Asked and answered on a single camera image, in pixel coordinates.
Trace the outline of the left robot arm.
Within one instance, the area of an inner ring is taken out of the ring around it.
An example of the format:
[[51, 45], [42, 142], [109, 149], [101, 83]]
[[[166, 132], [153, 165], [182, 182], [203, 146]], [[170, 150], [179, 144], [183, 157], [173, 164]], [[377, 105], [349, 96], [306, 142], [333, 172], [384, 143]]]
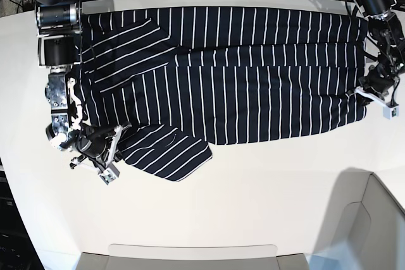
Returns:
[[366, 76], [359, 79], [357, 93], [365, 103], [381, 102], [396, 107], [395, 94], [404, 74], [404, 32], [393, 8], [397, 0], [353, 0], [355, 7], [348, 10], [351, 17], [361, 14], [368, 21], [367, 38], [378, 49], [378, 55], [366, 56], [376, 63]]

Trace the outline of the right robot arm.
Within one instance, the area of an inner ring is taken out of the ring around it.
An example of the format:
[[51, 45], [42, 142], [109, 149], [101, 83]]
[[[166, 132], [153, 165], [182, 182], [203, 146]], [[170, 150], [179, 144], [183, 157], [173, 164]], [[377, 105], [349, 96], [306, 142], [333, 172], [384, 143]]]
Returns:
[[91, 127], [85, 123], [84, 97], [74, 92], [79, 80], [75, 68], [82, 64], [82, 8], [80, 0], [35, 0], [38, 62], [49, 70], [45, 89], [51, 107], [51, 123], [46, 128], [49, 142], [59, 150], [72, 149], [80, 156], [72, 168], [86, 159], [100, 171], [117, 159], [123, 126]]

